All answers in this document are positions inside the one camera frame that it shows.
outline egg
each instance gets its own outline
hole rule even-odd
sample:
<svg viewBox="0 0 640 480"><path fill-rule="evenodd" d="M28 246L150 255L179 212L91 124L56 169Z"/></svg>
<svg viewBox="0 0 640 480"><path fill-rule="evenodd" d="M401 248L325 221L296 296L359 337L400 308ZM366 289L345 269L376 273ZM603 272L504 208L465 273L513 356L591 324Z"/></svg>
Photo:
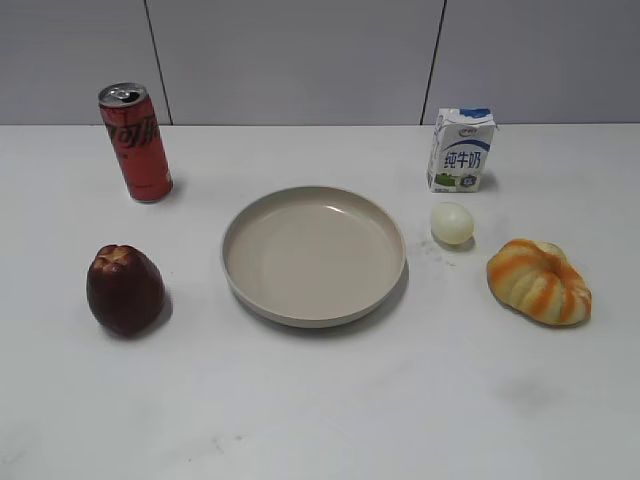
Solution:
<svg viewBox="0 0 640 480"><path fill-rule="evenodd" d="M473 217L462 205L439 203L431 210L431 232L443 243L461 245L473 236Z"/></svg>

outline bread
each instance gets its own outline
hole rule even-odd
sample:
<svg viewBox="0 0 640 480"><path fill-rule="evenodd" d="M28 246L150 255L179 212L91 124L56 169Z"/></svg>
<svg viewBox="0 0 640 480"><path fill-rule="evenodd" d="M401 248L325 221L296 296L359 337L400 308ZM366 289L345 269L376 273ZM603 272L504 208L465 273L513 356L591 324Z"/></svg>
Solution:
<svg viewBox="0 0 640 480"><path fill-rule="evenodd" d="M489 288L502 303L547 325L574 325L591 315L591 292L552 243L515 239L487 264Z"/></svg>

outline beige plate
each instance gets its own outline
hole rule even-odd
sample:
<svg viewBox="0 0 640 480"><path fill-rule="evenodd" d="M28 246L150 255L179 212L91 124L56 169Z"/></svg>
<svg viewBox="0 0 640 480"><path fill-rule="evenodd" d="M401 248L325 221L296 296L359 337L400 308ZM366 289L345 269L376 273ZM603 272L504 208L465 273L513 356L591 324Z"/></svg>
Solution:
<svg viewBox="0 0 640 480"><path fill-rule="evenodd" d="M300 187L245 208L227 229L222 261L249 308L303 328L350 322L376 308L405 264L391 217L354 193Z"/></svg>

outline coca-cola can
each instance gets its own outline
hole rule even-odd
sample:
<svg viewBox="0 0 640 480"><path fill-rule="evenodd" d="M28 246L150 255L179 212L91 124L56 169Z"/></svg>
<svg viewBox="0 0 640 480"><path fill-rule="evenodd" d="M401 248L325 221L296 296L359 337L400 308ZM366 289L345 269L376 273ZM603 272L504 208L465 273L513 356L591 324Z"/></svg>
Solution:
<svg viewBox="0 0 640 480"><path fill-rule="evenodd" d="M173 182L147 89L116 83L102 89L98 101L129 194L140 202L161 199Z"/></svg>

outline milk carton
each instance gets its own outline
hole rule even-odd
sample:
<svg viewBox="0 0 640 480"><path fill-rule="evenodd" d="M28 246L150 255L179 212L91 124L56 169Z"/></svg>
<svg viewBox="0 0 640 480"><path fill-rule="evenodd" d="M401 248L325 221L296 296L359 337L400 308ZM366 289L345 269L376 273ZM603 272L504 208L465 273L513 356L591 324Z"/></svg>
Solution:
<svg viewBox="0 0 640 480"><path fill-rule="evenodd" d="M441 108L427 183L432 192L477 192L496 123L487 108Z"/></svg>

